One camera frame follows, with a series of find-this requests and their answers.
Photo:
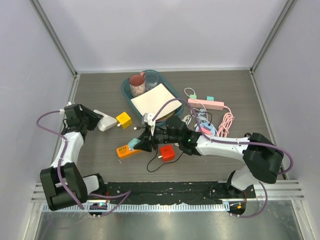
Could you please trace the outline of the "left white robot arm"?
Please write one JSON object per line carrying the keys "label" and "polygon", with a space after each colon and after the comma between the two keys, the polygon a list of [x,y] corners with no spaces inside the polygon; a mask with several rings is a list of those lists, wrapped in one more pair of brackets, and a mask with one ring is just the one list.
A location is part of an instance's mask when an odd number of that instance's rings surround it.
{"label": "left white robot arm", "polygon": [[100,200],[107,192],[107,188],[100,174],[95,173],[83,177],[78,168],[77,160],[89,131],[99,128],[105,131],[101,124],[107,119],[106,114],[98,110],[90,110],[81,104],[71,104],[58,111],[66,118],[62,132],[56,132],[40,125],[36,125],[61,138],[61,145],[55,160],[50,167],[41,170],[40,181],[47,205],[51,211],[79,206],[88,200],[89,194]]}

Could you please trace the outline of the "red cube plug adapter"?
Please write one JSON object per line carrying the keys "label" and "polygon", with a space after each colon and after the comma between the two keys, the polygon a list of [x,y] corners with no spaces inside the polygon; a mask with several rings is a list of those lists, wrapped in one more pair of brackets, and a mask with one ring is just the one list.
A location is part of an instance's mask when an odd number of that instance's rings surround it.
{"label": "red cube plug adapter", "polygon": [[160,147],[159,149],[160,155],[159,159],[162,159],[164,163],[170,162],[175,159],[175,151],[172,145],[165,145]]}

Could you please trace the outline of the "orange power strip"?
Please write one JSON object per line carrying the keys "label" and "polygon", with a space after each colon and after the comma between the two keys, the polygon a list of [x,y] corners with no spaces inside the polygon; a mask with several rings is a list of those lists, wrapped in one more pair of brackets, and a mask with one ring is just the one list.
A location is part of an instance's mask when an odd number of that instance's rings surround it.
{"label": "orange power strip", "polygon": [[128,158],[141,152],[141,150],[129,148],[128,145],[124,145],[116,149],[116,153],[119,159]]}

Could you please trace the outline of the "yellow cube plug adapter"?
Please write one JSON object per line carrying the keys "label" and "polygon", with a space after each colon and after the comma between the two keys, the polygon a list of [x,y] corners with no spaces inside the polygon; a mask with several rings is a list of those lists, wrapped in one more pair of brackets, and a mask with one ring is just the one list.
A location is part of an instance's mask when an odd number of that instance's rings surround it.
{"label": "yellow cube plug adapter", "polygon": [[122,127],[123,129],[128,128],[132,124],[132,119],[131,117],[126,113],[122,112],[116,117],[117,120],[117,126]]}

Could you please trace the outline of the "teal plug adapter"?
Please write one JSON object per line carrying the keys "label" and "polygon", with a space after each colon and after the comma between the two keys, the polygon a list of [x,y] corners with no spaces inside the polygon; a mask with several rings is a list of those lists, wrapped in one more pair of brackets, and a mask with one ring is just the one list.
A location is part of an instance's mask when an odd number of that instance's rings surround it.
{"label": "teal plug adapter", "polygon": [[127,144],[127,145],[128,145],[128,148],[129,148],[130,150],[133,150],[134,147],[135,147],[135,145],[138,144],[139,142],[140,142],[139,139],[133,138],[133,139]]}

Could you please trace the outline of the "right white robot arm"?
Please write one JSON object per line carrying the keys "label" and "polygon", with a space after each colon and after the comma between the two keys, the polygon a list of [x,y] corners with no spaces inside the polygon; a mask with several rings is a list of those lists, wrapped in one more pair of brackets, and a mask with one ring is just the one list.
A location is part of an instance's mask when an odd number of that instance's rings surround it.
{"label": "right white robot arm", "polygon": [[143,124],[144,131],[133,147],[135,150],[152,152],[160,144],[178,144],[189,156],[221,156],[244,162],[243,168],[228,177],[225,190],[229,197],[242,197],[244,191],[257,182],[274,184],[277,181],[284,153],[260,133],[242,138],[208,136],[202,130],[189,129],[175,115],[166,121],[165,128],[147,121]]}

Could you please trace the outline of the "white square power socket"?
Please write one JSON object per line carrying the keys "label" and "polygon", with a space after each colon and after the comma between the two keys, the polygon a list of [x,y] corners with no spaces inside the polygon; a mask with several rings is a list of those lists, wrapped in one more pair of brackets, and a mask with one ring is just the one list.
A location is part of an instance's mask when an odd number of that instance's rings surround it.
{"label": "white square power socket", "polygon": [[105,132],[106,130],[114,127],[118,123],[118,121],[114,117],[111,117],[99,110],[95,109],[93,112],[102,116],[102,118],[99,120],[97,124],[97,127],[101,132]]}

